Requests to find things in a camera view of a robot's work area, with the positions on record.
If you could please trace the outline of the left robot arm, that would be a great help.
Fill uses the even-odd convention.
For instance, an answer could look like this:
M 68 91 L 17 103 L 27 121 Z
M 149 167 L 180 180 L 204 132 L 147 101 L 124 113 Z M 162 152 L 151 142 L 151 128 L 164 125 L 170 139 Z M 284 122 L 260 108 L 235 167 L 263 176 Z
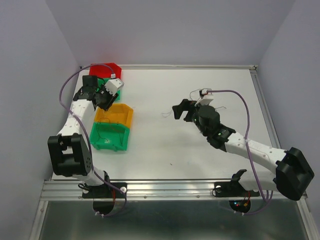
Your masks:
M 82 87 L 67 109 L 64 126 L 47 141 L 54 174 L 82 181 L 86 190 L 94 187 L 100 197 L 108 196 L 112 186 L 108 174 L 93 164 L 92 147 L 84 120 L 97 108 L 107 111 L 123 86 L 124 83 L 115 74 L 108 80 L 96 75 L 84 75 Z

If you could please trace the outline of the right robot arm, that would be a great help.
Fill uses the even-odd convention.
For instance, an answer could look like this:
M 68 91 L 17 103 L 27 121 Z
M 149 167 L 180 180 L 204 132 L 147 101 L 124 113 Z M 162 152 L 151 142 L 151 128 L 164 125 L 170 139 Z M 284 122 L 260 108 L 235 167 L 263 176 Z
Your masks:
M 207 142 L 215 149 L 235 154 L 269 170 L 266 176 L 256 179 L 242 178 L 239 170 L 230 181 L 231 192 L 242 195 L 246 191 L 262 189 L 277 191 L 286 198 L 298 201 L 305 193 L 315 174 L 301 150 L 274 148 L 246 139 L 234 129 L 221 124 L 220 115 L 214 107 L 201 105 L 195 100 L 183 99 L 172 107 L 174 118 L 180 119 L 187 112 L 184 121 L 194 123 Z

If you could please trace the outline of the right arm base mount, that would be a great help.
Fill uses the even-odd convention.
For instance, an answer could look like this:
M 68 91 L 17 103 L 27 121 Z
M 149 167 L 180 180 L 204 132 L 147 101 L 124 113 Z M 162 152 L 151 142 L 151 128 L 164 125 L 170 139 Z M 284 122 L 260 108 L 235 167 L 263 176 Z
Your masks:
M 251 209 L 251 197 L 259 197 L 260 193 L 253 190 L 245 190 L 240 184 L 241 176 L 246 172 L 241 169 L 233 174 L 230 181 L 220 181 L 214 184 L 211 195 L 216 198 L 236 198 L 229 200 L 231 209 L 242 215 L 249 213 Z

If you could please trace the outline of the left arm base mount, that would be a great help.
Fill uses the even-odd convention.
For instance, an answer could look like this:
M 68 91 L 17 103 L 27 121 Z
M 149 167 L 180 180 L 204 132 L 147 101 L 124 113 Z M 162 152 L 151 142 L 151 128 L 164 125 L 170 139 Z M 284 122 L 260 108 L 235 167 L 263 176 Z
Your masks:
M 116 190 L 106 184 L 89 186 L 86 183 L 79 183 L 77 186 L 82 190 L 82 198 L 93 200 L 92 208 L 97 216 L 110 217 L 119 213 L 127 202 L 127 183 L 114 182 Z M 116 203 L 124 200 L 124 204 L 117 209 Z

